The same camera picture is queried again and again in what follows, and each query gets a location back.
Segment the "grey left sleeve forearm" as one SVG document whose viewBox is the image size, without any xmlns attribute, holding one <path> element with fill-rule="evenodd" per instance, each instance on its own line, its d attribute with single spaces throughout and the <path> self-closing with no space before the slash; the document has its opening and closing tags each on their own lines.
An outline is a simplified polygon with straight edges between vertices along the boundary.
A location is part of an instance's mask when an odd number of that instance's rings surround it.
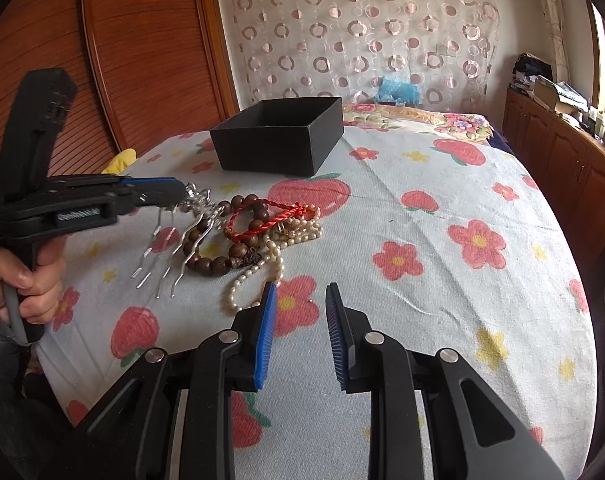
<svg viewBox="0 0 605 480">
<path fill-rule="evenodd" d="M 0 319 L 0 478 L 35 479 L 41 465 L 22 392 L 28 349 Z"/>
</svg>

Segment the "person's left hand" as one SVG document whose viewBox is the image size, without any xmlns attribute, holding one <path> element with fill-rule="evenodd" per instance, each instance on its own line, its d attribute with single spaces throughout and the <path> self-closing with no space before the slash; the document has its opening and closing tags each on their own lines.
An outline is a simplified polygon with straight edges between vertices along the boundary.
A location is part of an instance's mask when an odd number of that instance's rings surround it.
<svg viewBox="0 0 605 480">
<path fill-rule="evenodd" d="M 39 250 L 37 266 L 30 271 L 16 256 L 0 247 L 0 318 L 8 317 L 3 285 L 17 289 L 24 300 L 19 313 L 30 324 L 43 325 L 52 320 L 62 296 L 62 277 L 66 268 L 64 249 L 66 237 L 53 238 Z"/>
</svg>

